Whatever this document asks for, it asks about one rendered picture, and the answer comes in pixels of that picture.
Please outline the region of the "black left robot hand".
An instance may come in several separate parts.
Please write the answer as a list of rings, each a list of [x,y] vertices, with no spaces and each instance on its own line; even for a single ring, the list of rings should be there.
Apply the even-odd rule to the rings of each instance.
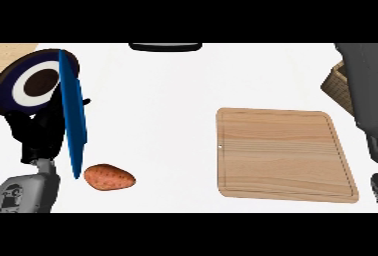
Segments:
[[[65,118],[61,87],[56,87],[49,104],[34,117],[18,110],[4,114],[12,136],[22,144],[21,162],[31,164],[38,159],[53,160],[61,152]]]

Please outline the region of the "navy white brown round cupcake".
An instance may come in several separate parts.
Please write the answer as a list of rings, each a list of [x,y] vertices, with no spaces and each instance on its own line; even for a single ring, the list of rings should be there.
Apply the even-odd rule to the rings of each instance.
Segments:
[[[69,111],[83,110],[78,72],[77,57],[67,50],[44,49],[21,57],[0,73],[0,115],[13,110],[34,115],[46,107],[58,86],[64,106]]]

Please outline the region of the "pale tan wooden board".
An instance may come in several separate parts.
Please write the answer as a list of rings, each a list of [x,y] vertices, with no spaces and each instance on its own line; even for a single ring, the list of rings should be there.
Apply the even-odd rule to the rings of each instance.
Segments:
[[[37,43],[0,43],[0,72],[37,48]]]

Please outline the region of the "wooden cutting board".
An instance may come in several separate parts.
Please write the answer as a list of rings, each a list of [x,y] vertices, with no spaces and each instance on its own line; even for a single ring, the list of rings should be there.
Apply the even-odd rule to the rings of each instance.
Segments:
[[[338,203],[359,200],[326,113],[222,108],[216,120],[223,196]]]

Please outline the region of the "tan wicker basket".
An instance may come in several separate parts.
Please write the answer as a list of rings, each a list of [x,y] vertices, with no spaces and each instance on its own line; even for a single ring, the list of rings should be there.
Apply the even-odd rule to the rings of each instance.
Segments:
[[[329,75],[320,85],[320,89],[344,110],[350,114],[354,114],[344,62],[340,62],[332,67]]]

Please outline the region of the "thin blue flat panel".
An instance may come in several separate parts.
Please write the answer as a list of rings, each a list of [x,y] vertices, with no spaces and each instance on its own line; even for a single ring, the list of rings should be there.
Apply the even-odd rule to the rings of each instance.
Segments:
[[[81,175],[83,151],[87,143],[87,129],[80,80],[74,75],[68,54],[59,51],[61,94],[65,116],[68,149],[74,178]]]

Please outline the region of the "orange sweet potato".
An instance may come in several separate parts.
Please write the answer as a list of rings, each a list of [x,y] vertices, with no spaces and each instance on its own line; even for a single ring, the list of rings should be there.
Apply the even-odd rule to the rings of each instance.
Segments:
[[[84,171],[89,185],[99,191],[120,190],[136,184],[134,176],[109,164],[98,164]]]

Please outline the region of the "black rounded appliance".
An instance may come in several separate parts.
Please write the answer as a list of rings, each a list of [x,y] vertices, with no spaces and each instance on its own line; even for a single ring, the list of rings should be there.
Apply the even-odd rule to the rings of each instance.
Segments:
[[[201,43],[130,43],[130,48],[149,52],[188,52],[201,49]]]

